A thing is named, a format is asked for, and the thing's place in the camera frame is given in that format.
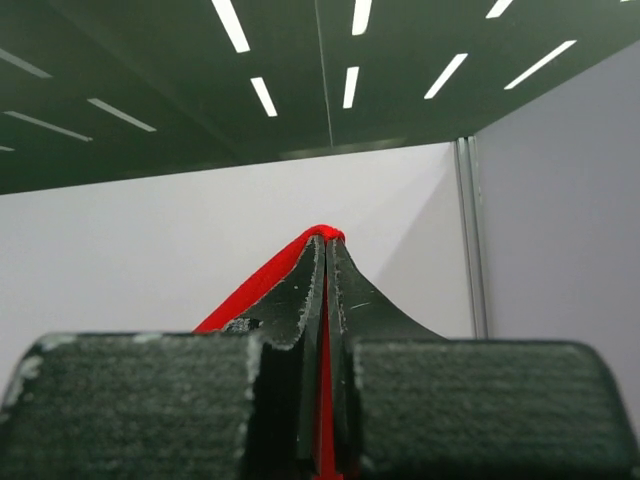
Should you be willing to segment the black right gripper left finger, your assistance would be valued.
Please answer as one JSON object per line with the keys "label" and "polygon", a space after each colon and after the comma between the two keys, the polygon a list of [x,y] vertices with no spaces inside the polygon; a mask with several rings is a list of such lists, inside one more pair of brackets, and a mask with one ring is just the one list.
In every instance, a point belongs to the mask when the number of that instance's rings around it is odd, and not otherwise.
{"label": "black right gripper left finger", "polygon": [[309,479],[325,246],[219,331],[51,333],[1,403],[5,479]]}

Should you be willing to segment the red t shirt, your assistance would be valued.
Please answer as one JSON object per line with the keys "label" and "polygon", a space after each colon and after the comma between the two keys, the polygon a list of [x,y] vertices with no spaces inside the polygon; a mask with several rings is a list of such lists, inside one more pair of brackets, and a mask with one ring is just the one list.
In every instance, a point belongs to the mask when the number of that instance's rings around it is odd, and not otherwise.
{"label": "red t shirt", "polygon": [[327,254],[344,239],[328,225],[308,228],[194,329],[247,347],[243,479],[343,476],[334,445]]}

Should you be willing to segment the right aluminium corner post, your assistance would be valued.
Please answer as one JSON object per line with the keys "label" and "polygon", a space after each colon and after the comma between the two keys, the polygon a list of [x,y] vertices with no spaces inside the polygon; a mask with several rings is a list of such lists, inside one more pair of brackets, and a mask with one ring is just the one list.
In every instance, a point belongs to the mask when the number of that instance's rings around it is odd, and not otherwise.
{"label": "right aluminium corner post", "polygon": [[480,232],[480,191],[476,182],[477,162],[475,138],[460,137],[454,142],[454,160],[457,176],[464,249],[469,284],[473,332],[476,339],[490,337]]}

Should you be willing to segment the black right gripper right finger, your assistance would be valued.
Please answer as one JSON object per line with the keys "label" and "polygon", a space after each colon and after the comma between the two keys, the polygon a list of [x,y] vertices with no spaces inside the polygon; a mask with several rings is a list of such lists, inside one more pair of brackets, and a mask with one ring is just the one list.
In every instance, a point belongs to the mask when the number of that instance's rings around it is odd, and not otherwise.
{"label": "black right gripper right finger", "polygon": [[326,247],[334,458],[347,479],[635,479],[614,376],[569,341],[453,340]]}

